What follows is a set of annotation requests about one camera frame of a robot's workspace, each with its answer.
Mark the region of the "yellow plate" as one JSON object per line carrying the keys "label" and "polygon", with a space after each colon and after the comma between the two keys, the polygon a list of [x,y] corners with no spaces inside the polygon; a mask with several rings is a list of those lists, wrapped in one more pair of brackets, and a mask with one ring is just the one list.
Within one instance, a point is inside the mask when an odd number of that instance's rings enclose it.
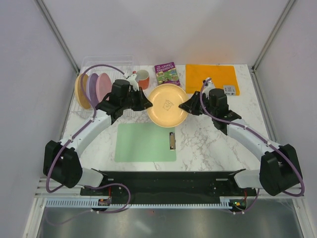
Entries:
{"label": "yellow plate", "polygon": [[175,127],[180,125],[188,113],[179,106],[189,98],[186,92],[174,84],[162,84],[153,89],[148,99],[152,107],[147,113],[152,122],[161,127]]}

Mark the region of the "pink plate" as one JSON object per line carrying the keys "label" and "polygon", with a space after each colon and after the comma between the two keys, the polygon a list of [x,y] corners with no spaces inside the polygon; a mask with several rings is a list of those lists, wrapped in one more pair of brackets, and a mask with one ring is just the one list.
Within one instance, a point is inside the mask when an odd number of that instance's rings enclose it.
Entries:
{"label": "pink plate", "polygon": [[96,95],[99,102],[101,102],[105,95],[111,91],[111,88],[112,83],[108,74],[100,74],[96,82]]}

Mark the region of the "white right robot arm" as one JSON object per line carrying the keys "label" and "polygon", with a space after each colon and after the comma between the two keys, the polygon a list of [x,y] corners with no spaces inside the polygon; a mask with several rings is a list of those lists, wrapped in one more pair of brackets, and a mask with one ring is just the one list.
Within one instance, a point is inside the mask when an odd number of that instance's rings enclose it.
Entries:
{"label": "white right robot arm", "polygon": [[238,170],[227,182],[228,192],[240,194],[245,188],[264,189],[269,195],[285,193],[294,197],[304,195],[305,186],[297,152],[293,146],[271,141],[249,127],[240,115],[229,109],[222,89],[209,93],[195,92],[179,108],[192,114],[210,116],[216,129],[237,140],[260,162],[257,170]]}

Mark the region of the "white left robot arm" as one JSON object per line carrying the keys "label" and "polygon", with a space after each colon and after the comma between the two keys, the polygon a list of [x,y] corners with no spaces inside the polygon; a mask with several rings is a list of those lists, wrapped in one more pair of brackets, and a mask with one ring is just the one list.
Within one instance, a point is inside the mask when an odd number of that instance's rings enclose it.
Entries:
{"label": "white left robot arm", "polygon": [[152,107],[142,88],[134,89],[130,81],[117,79],[112,90],[97,104],[92,116],[73,136],[45,146],[43,173],[61,185],[91,187],[98,194],[107,193],[109,184],[101,172],[81,166],[80,157],[91,142],[110,127],[127,109],[143,111]]}

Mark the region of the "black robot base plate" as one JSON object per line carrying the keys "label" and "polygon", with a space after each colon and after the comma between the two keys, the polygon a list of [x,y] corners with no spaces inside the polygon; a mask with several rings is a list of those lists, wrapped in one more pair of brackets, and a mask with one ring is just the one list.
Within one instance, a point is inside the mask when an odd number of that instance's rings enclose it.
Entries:
{"label": "black robot base plate", "polygon": [[102,189],[83,188],[82,196],[110,195],[116,202],[217,202],[221,197],[255,196],[239,188],[234,172],[103,172]]}

